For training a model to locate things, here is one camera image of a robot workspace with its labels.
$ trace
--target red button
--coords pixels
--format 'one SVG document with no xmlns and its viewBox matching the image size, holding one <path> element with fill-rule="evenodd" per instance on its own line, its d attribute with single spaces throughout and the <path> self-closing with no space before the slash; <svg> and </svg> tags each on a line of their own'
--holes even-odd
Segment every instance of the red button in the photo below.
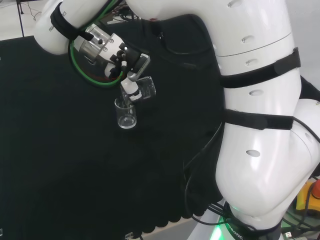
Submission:
<svg viewBox="0 0 320 240">
<path fill-rule="evenodd" d="M 320 179 L 315 182 L 315 185 L 312 188 L 312 196 L 316 199 L 320 199 Z"/>
</svg>

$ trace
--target wire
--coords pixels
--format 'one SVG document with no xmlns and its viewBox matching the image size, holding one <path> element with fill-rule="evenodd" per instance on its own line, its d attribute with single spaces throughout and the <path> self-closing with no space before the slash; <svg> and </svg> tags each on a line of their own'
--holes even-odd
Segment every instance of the wire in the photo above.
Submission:
<svg viewBox="0 0 320 240">
<path fill-rule="evenodd" d="M 306 196 L 304 213 L 303 213 L 301 222 L 299 222 L 299 224 L 294 227 L 293 231 L 297 230 L 297 228 L 299 228 L 299 227 L 305 222 L 305 218 L 306 218 L 307 212 L 308 212 L 308 207 L 309 207 L 309 201 L 310 201 L 311 192 L 312 192 L 312 189 L 314 188 L 315 184 L 316 184 L 315 182 L 312 183 L 311 186 L 310 186 L 310 188 L 309 188 L 309 190 L 308 190 L 308 194 L 307 194 L 307 196 Z"/>
<path fill-rule="evenodd" d="M 213 212 L 221 217 L 228 218 L 228 216 L 226 214 L 224 214 L 223 212 L 220 212 L 220 211 L 216 211 L 215 209 L 212 208 L 212 206 L 208 206 L 208 210 L 210 210 L 211 212 Z"/>
<path fill-rule="evenodd" d="M 215 132 L 215 134 L 211 138 L 211 140 L 204 146 L 204 148 L 202 148 L 202 150 L 199 153 L 197 153 L 197 155 L 195 155 L 192 158 L 193 160 L 196 159 L 198 156 L 200 156 L 200 154 L 202 154 L 206 150 L 206 148 L 208 147 L 209 143 L 212 143 L 213 141 L 215 141 L 217 139 L 217 137 L 219 135 L 218 133 L 220 132 L 220 129 L 222 128 L 222 125 L 223 124 L 221 123 L 219 128 L 218 128 L 218 130 Z M 191 211 L 190 211 L 190 209 L 188 207 L 188 189 L 189 189 L 190 182 L 191 182 L 191 180 L 192 180 L 192 178 L 193 178 L 195 173 L 196 173 L 195 170 L 191 173 L 191 175 L 190 175 L 190 177 L 189 177 L 189 179 L 188 179 L 188 181 L 186 183 L 185 191 L 184 191 L 184 206 L 185 206 L 185 210 L 186 210 L 187 214 L 190 215 L 191 218 L 193 220 L 195 220 L 196 222 L 198 222 L 200 224 L 203 224 L 203 225 L 207 225 L 207 226 L 217 226 L 217 225 L 222 225 L 222 224 L 228 223 L 228 221 L 222 221 L 222 222 L 216 222 L 216 223 L 204 222 L 204 221 L 201 221 L 201 220 L 197 219 L 196 217 L 194 217 L 194 215 L 191 213 Z"/>
<path fill-rule="evenodd" d="M 100 88 L 110 88 L 115 86 L 125 75 L 125 73 L 122 71 L 120 73 L 120 75 L 118 76 L 118 78 L 112 82 L 99 82 L 96 81 L 94 79 L 92 79 L 91 77 L 89 77 L 87 74 L 85 74 L 82 69 L 79 67 L 76 59 L 75 59 L 75 55 L 74 55 L 74 42 L 73 41 L 69 41 L 69 46 L 68 46 L 68 56 L 69 56 L 69 60 L 71 62 L 71 65 L 75 68 L 76 72 L 79 73 L 82 77 L 84 77 L 87 81 L 89 81 L 91 84 L 93 84 L 96 87 L 100 87 Z"/>
<path fill-rule="evenodd" d="M 122 0 L 108 0 L 107 3 L 103 6 L 103 8 L 91 19 L 91 21 L 88 22 L 86 26 L 82 28 L 82 30 L 85 31 L 87 27 L 90 26 L 93 22 L 99 21 L 100 19 L 105 17 L 106 14 L 111 13 L 121 2 Z M 112 82 L 99 82 L 89 77 L 87 74 L 84 73 L 84 71 L 82 71 L 82 69 L 79 67 L 76 61 L 75 54 L 74 54 L 74 41 L 71 41 L 71 40 L 69 41 L 69 44 L 68 44 L 68 56 L 69 56 L 69 61 L 71 62 L 71 65 L 74 67 L 75 71 L 96 87 L 100 87 L 100 88 L 113 87 L 120 80 L 122 80 L 123 77 L 126 75 L 125 72 L 121 71 L 117 79 Z"/>
<path fill-rule="evenodd" d="M 290 217 L 292 218 L 292 219 L 294 219 L 295 221 L 297 221 L 298 223 L 301 223 L 301 225 L 305 225 L 305 226 L 307 226 L 307 227 L 309 227 L 309 228 L 314 228 L 315 226 L 312 226 L 312 225 L 310 225 L 310 224 L 308 224 L 308 223 L 306 223 L 306 222 L 302 222 L 302 220 L 301 219 L 299 219 L 299 218 L 297 218 L 297 217 L 295 217 L 293 214 L 291 214 L 289 211 L 287 211 L 286 212 L 288 215 L 290 215 Z"/>
<path fill-rule="evenodd" d="M 197 25 L 203 35 L 204 38 L 206 38 L 206 34 L 205 32 L 203 31 L 203 28 L 202 26 L 199 25 L 199 22 L 195 20 L 195 17 L 190 15 L 189 18 L 193 21 L 193 23 L 195 23 L 195 25 Z M 209 45 L 207 48 L 205 49 L 202 49 L 202 50 L 198 50 L 198 51 L 192 51 L 192 52 L 178 52 L 178 51 L 175 51 L 173 49 L 171 49 L 170 47 L 168 47 L 167 45 L 167 42 L 166 42 L 166 39 L 165 39 L 165 35 L 163 32 L 160 33 L 160 36 L 159 36 L 159 39 L 160 39 L 160 42 L 161 42 L 161 45 L 162 47 L 169 53 L 173 54 L 173 55 L 178 55 L 178 56 L 192 56 L 192 55 L 200 55 L 200 54 L 204 54 L 204 53 L 207 53 L 209 51 L 212 50 L 212 47 Z"/>
<path fill-rule="evenodd" d="M 42 11 L 39 11 L 39 12 L 37 12 L 35 15 L 33 15 L 33 14 L 32 14 L 32 10 L 31 10 L 31 7 L 30 7 L 30 5 L 29 5 L 29 1 L 27 2 L 27 6 L 28 6 L 29 9 L 30 9 L 30 14 L 31 14 L 31 16 L 33 17 L 33 20 L 37 21 L 36 16 L 37 16 L 38 14 L 41 14 Z"/>
<path fill-rule="evenodd" d="M 220 123 L 220 126 L 218 128 L 218 130 L 215 132 L 215 134 L 213 135 L 213 137 L 210 139 L 210 141 L 201 149 L 201 151 L 199 151 L 192 159 L 191 161 L 189 161 L 186 166 L 185 165 L 185 161 L 183 161 L 183 171 L 185 171 L 186 169 L 188 169 L 190 167 L 190 165 L 194 162 L 194 160 L 196 160 L 200 155 L 202 155 L 204 153 L 204 151 L 207 149 L 208 146 L 211 145 L 211 143 L 216 140 L 216 135 L 218 132 L 220 132 L 220 130 L 222 129 L 223 123 Z"/>
<path fill-rule="evenodd" d="M 310 177 L 313 178 L 313 179 L 316 180 L 316 181 L 319 180 L 319 178 L 317 178 L 316 176 L 311 175 Z"/>
<path fill-rule="evenodd" d="M 194 215 L 191 213 L 189 207 L 188 207 L 188 188 L 189 188 L 189 184 L 191 182 L 191 179 L 192 177 L 194 176 L 194 173 L 195 171 L 191 174 L 186 186 L 185 186 L 185 191 L 184 191 L 184 206 L 185 206 L 185 209 L 186 209 L 186 212 L 188 213 L 188 215 L 191 216 L 191 218 L 193 220 L 195 220 L 196 222 L 200 223 L 200 224 L 203 224 L 203 225 L 207 225 L 207 226 L 217 226 L 217 225 L 222 225 L 222 224 L 227 224 L 228 221 L 222 221 L 222 222 L 217 222 L 217 223 L 208 223 L 208 222 L 204 222 L 204 221 L 201 221 L 199 219 L 197 219 L 196 217 L 194 217 Z"/>
<path fill-rule="evenodd" d="M 308 125 L 306 125 L 303 121 L 297 119 L 296 117 L 293 117 L 293 120 L 301 124 L 305 129 L 307 129 L 309 133 L 311 133 L 311 135 L 320 143 L 320 137 L 318 137 L 318 135 L 314 131 L 312 131 L 312 129 Z"/>
<path fill-rule="evenodd" d="M 120 19 L 116 19 L 115 17 L 112 18 L 113 20 L 119 21 L 119 22 L 123 22 L 123 23 L 127 23 L 128 21 L 125 20 L 120 20 Z"/>
<path fill-rule="evenodd" d="M 21 2 L 21 4 L 28 6 L 28 4 L 25 3 L 25 2 Z M 31 8 L 32 10 L 35 10 L 35 11 L 38 11 L 38 12 L 42 12 L 41 10 L 38 10 L 38 9 L 33 8 L 33 7 L 31 7 L 31 6 L 30 6 L 30 8 Z"/>
</svg>

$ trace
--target white wall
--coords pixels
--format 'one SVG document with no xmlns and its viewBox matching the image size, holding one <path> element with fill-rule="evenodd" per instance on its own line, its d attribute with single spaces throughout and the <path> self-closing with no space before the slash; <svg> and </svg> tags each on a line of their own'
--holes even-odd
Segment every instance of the white wall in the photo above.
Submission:
<svg viewBox="0 0 320 240">
<path fill-rule="evenodd" d="M 301 75 L 320 90 L 320 0 L 286 0 Z"/>
</svg>

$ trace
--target green cable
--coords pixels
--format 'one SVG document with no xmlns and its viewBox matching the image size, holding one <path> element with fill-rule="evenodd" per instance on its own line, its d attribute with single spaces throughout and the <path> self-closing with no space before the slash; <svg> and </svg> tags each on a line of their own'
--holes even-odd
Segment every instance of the green cable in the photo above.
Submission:
<svg viewBox="0 0 320 240">
<path fill-rule="evenodd" d="M 117 2 L 117 0 L 112 0 L 112 2 L 105 8 L 105 10 L 91 23 L 88 23 L 87 26 L 85 26 L 82 30 L 85 31 L 87 29 L 87 27 L 89 27 L 92 23 L 99 21 L 100 19 L 102 19 L 105 14 L 113 7 L 113 5 Z M 91 77 L 89 77 L 88 75 L 86 75 L 82 69 L 79 67 L 79 65 L 77 64 L 76 58 L 75 58 L 75 54 L 74 54 L 74 41 L 72 41 L 70 43 L 70 56 L 71 56 L 71 60 L 72 63 L 74 65 L 74 67 L 77 69 L 77 71 L 85 78 L 87 79 L 89 82 L 93 83 L 94 85 L 98 86 L 98 87 L 103 87 L 103 88 L 110 88 L 113 87 L 114 85 L 116 85 L 123 77 L 124 72 L 122 71 L 120 73 L 120 75 L 117 77 L 116 80 L 112 81 L 112 82 L 99 82 L 96 81 L 94 79 L 92 79 Z"/>
<path fill-rule="evenodd" d="M 74 42 L 73 41 L 70 44 L 70 56 L 71 56 L 72 63 L 75 66 L 75 68 L 78 70 L 78 72 L 82 76 L 84 76 L 88 81 L 92 82 L 94 85 L 96 85 L 98 87 L 104 87 L 104 88 L 112 87 L 112 86 L 116 85 L 122 79 L 122 76 L 124 75 L 124 72 L 122 71 L 120 73 L 120 75 L 118 76 L 118 78 L 116 80 L 112 81 L 112 82 L 99 82 L 99 81 L 96 81 L 96 80 L 92 79 L 91 77 L 86 75 L 82 71 L 82 69 L 79 67 L 79 65 L 77 64 L 77 61 L 76 61 L 75 56 L 74 56 Z"/>
<path fill-rule="evenodd" d="M 102 19 L 105 14 L 114 6 L 114 4 L 117 2 L 117 0 L 112 0 L 112 2 L 105 8 L 105 10 L 92 22 L 88 23 L 85 27 L 83 27 L 83 31 L 85 31 L 87 29 L 87 27 L 89 27 L 92 23 L 99 21 L 100 19 Z"/>
</svg>

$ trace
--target white floor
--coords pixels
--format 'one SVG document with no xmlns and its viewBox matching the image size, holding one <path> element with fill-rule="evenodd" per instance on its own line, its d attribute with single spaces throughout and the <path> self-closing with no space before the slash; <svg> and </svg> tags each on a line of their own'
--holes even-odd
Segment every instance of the white floor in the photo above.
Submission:
<svg viewBox="0 0 320 240">
<path fill-rule="evenodd" d="M 30 1 L 29 5 L 32 8 L 32 14 L 35 15 L 41 11 L 47 1 L 48 0 Z M 16 1 L 9 6 L 6 6 L 10 4 L 7 2 L 0 5 L 0 41 L 22 37 L 18 8 L 15 2 Z M 27 2 L 21 4 L 22 11 L 24 12 L 24 14 L 21 15 L 21 21 L 25 37 L 33 35 L 33 29 L 36 25 L 36 21 L 26 4 Z"/>
</svg>

